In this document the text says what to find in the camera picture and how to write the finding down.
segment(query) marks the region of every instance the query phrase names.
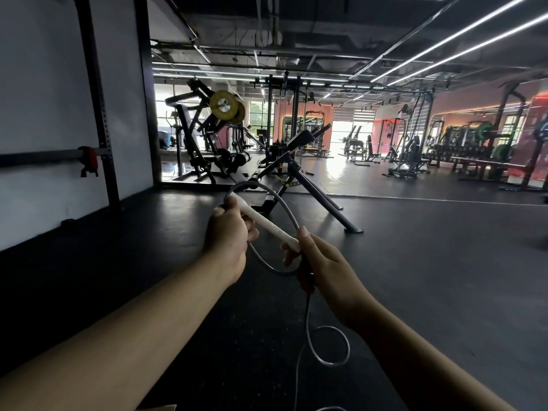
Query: jump rope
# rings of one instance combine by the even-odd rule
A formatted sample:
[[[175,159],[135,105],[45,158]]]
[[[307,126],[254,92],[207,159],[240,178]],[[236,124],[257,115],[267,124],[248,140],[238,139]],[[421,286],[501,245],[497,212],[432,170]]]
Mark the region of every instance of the jump rope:
[[[240,196],[238,196],[235,193],[238,189],[243,188],[244,186],[260,187],[260,188],[264,189],[265,191],[267,191],[268,193],[271,193],[277,199],[277,201],[280,203],[280,205],[284,208],[285,212],[289,216],[289,219],[291,220],[291,223],[295,227],[295,230],[297,230],[299,228],[299,224],[298,224],[297,220],[295,219],[295,216],[293,215],[293,213],[291,212],[291,210],[289,209],[287,204],[283,201],[283,199],[278,195],[278,193],[276,193],[274,190],[270,189],[270,187],[265,186],[261,183],[252,182],[252,181],[244,181],[244,182],[237,183],[236,185],[232,186],[229,189],[228,193],[226,193],[225,201],[229,198],[229,196],[235,196],[236,200],[238,201],[238,206],[240,208],[240,212],[243,215],[248,216],[251,220],[255,221],[258,225],[264,227],[264,229],[266,229],[271,234],[273,234],[274,236],[279,238],[281,241],[287,242],[287,244],[289,245],[289,247],[291,249],[293,249],[294,251],[299,253],[300,252],[299,242],[295,238],[293,238],[292,236],[290,236],[289,234],[284,232],[282,229],[278,228],[274,223],[272,223],[271,221],[266,219],[263,215],[261,215],[260,213],[258,213],[254,209],[252,209],[245,202],[245,200],[243,200]],[[275,269],[274,267],[269,265],[266,261],[264,261],[264,259],[259,255],[259,253],[255,249],[255,247],[253,247],[251,242],[248,243],[248,246],[249,246],[249,249],[251,250],[251,252],[257,257],[258,261],[260,263],[262,263],[264,265],[264,267],[269,272],[271,272],[271,273],[273,273],[277,276],[281,276],[281,277],[293,277],[297,274],[297,270],[293,270],[293,271],[289,271],[289,272],[283,272],[283,271],[279,271],[279,270]],[[295,367],[295,401],[294,401],[294,404],[293,404],[293,411],[297,411],[297,398],[298,398],[298,393],[299,393],[299,364],[301,362],[301,358],[303,356],[303,352],[304,352],[306,346],[309,347],[309,349],[312,352],[312,355],[314,356],[314,358],[316,358],[316,360],[319,363],[321,363],[324,366],[327,366],[328,368],[336,368],[337,366],[342,366],[342,365],[346,364],[346,362],[348,362],[348,359],[350,358],[350,342],[348,341],[348,338],[346,338],[345,334],[340,329],[338,329],[336,327],[333,327],[333,326],[318,326],[318,327],[315,327],[313,329],[310,329],[309,318],[310,318],[310,294],[307,294],[306,295],[306,307],[305,307],[305,335],[306,335],[306,340],[303,343],[303,346],[302,346],[302,348],[299,352],[299,356],[297,358],[297,365]],[[310,334],[311,333],[316,333],[316,332],[321,331],[321,330],[334,331],[335,333],[337,333],[344,340],[344,343],[346,345],[346,354],[345,354],[345,358],[341,362],[328,362],[327,360],[324,360],[324,359],[320,358],[318,353],[316,353],[316,350],[314,350],[314,346],[312,345],[312,340],[310,338]],[[327,410],[346,411],[344,408],[338,407],[338,406],[323,407],[323,408],[319,408],[316,411],[327,411]]]

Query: squat rack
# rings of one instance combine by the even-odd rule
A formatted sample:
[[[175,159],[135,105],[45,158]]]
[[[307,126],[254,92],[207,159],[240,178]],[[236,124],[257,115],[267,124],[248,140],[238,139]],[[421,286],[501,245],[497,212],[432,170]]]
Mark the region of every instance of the squat rack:
[[[95,117],[95,125],[97,126],[97,136],[99,138],[99,147],[95,148],[94,151],[97,156],[101,157],[109,208],[111,211],[117,213],[120,211],[120,196],[118,195],[118,185],[116,182],[116,173],[114,172],[112,147],[110,136],[108,134],[105,98],[103,95],[99,72],[99,61],[97,58],[97,48],[95,45],[95,34],[92,23],[92,12],[89,0],[73,1],[78,13],[80,34],[84,48],[84,57],[86,59],[89,89],[92,96],[93,114]],[[0,154],[0,168],[33,164],[51,164],[78,160],[83,157],[84,151],[79,149]]]

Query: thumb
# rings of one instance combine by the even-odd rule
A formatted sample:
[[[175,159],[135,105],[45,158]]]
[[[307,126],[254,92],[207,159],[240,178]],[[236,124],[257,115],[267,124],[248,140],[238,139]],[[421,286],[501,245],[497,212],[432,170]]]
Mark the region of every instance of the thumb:
[[[306,258],[310,262],[312,269],[319,269],[325,261],[325,257],[319,251],[316,243],[310,236],[308,229],[305,226],[297,229],[297,240],[301,251],[305,254]]]

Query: white handle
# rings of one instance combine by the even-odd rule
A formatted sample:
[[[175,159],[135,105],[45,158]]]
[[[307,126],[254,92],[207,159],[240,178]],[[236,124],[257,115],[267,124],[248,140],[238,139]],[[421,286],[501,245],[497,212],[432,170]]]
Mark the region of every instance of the white handle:
[[[238,196],[236,193],[231,193],[232,196],[236,197],[236,200],[238,201],[238,206],[240,208],[240,212],[244,215],[249,216],[250,219],[254,220],[256,223],[258,223],[260,226],[262,226],[264,229],[269,231],[271,234],[273,234],[275,237],[278,237],[281,241],[287,242],[289,247],[293,249],[296,252],[300,252],[301,247],[299,246],[299,242],[293,238],[292,236],[288,235],[285,231],[278,228],[276,225],[274,225],[271,221],[266,219],[263,215],[261,215],[256,210],[252,209],[246,202],[243,200],[240,196]]]

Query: red clamp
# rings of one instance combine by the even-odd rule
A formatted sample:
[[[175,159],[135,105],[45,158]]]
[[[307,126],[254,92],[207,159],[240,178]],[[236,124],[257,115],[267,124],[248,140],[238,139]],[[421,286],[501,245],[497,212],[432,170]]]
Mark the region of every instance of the red clamp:
[[[86,178],[88,176],[87,172],[95,173],[95,177],[99,177],[97,170],[99,169],[99,163],[97,162],[97,154],[95,149],[92,147],[78,147],[79,150],[82,150],[82,157],[79,158],[80,163],[84,165],[84,168],[80,172],[81,178]]]

